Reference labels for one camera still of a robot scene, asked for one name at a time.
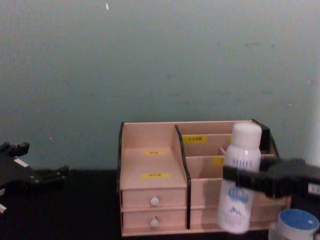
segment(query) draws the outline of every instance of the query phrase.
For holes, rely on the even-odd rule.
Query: white spray can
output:
[[[224,164],[238,169],[258,172],[262,129],[250,122],[236,123],[231,144],[226,150]],[[222,180],[217,224],[225,231],[243,234],[248,231],[254,192],[236,187],[235,182]]]

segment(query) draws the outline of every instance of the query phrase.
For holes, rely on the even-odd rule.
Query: yellow label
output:
[[[153,179],[153,178],[171,178],[170,173],[143,173],[140,175],[142,179]]]
[[[143,155],[164,155],[167,154],[166,151],[144,151]]]
[[[224,156],[214,156],[212,159],[213,165],[223,165],[225,164],[225,157]]]
[[[228,144],[230,144],[231,143],[231,141],[232,141],[232,135],[230,135],[230,136],[228,136]]]
[[[201,144],[207,141],[207,136],[203,135],[185,135],[182,136],[184,144]]]

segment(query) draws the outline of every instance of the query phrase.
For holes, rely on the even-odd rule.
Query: white knob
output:
[[[151,206],[155,207],[159,204],[159,198],[153,197],[150,201]]]
[[[159,221],[157,219],[153,219],[151,222],[150,222],[150,226],[152,228],[156,228],[159,226]]]

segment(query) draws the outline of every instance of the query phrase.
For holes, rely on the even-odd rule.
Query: black table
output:
[[[41,195],[6,196],[1,240],[117,240],[120,214],[115,170],[72,170],[63,189]],[[157,240],[266,240],[267,231],[131,237]]]

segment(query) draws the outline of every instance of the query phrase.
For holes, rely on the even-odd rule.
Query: teal wall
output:
[[[113,169],[121,121],[255,118],[302,156],[320,1],[0,0],[0,141],[36,168]]]

